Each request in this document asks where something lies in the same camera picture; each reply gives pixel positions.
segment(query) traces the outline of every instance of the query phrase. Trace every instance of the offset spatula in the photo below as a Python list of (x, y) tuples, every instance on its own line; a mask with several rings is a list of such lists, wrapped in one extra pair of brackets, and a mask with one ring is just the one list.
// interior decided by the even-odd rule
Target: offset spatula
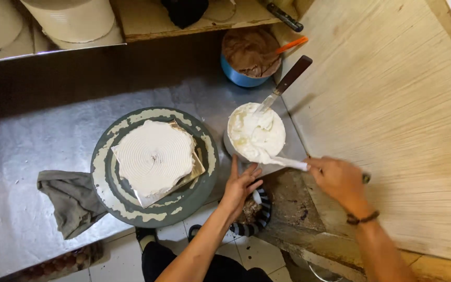
[(281, 96), (285, 92), (288, 87), (291, 86), (291, 84), (297, 80), (297, 78), (313, 63), (313, 60), (311, 60), (306, 55), (302, 55), (300, 59), (293, 65), (293, 67), (288, 71), (288, 73), (281, 79), (280, 83), (274, 89), (271, 95), (269, 95), (264, 102), (260, 105), (259, 108), (255, 111), (254, 115), (259, 114), (261, 112), (264, 112), (267, 110), (272, 103)]

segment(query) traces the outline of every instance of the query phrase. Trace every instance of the stainless steel counter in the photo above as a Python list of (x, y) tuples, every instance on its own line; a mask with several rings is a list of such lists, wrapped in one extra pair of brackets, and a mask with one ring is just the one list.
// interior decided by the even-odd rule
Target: stainless steel counter
[[(272, 80), (245, 89), (219, 65), (221, 32), (0, 62), (0, 277), (130, 228), (107, 215), (72, 240), (57, 231), (53, 206), (36, 188), (41, 170), (90, 171), (93, 148), (120, 116), (168, 106), (201, 119), (217, 142), (219, 198), (230, 157), (222, 133), (229, 114), (261, 102)], [(272, 107), (287, 131), (285, 157), (304, 148), (279, 99)]]

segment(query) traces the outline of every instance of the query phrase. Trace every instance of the spatula wooden handle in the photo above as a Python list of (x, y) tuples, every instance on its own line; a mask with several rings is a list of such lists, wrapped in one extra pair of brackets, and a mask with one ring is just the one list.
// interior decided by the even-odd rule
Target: spatula wooden handle
[(288, 73), (281, 79), (278, 86), (276, 87), (275, 93), (280, 96), (285, 92), (291, 84), (297, 80), (297, 78), (313, 63), (313, 60), (306, 55), (302, 55), (300, 59), (293, 65), (293, 67), (288, 71)]

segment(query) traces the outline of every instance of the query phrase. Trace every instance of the human hand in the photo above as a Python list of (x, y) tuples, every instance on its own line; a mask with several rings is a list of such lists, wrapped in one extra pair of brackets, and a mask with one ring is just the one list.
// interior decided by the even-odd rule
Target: human hand
[(255, 170), (256, 168), (257, 163), (253, 163), (239, 175), (238, 157), (233, 155), (230, 176), (225, 185), (224, 196), (219, 204), (219, 208), (224, 208), (230, 214), (231, 223), (241, 214), (247, 196), (263, 183), (262, 180), (259, 180), (251, 184), (262, 173), (262, 170)]
[(363, 173), (360, 168), (346, 161), (331, 157), (307, 158), (309, 173), (330, 197), (357, 218), (364, 218), (374, 209), (365, 197)]

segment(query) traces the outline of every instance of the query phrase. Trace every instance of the gray cloth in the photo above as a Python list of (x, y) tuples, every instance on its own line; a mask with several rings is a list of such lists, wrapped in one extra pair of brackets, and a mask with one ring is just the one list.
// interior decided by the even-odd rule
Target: gray cloth
[(38, 190), (52, 201), (57, 230), (64, 239), (83, 233), (107, 213), (89, 173), (42, 171), (38, 175)]

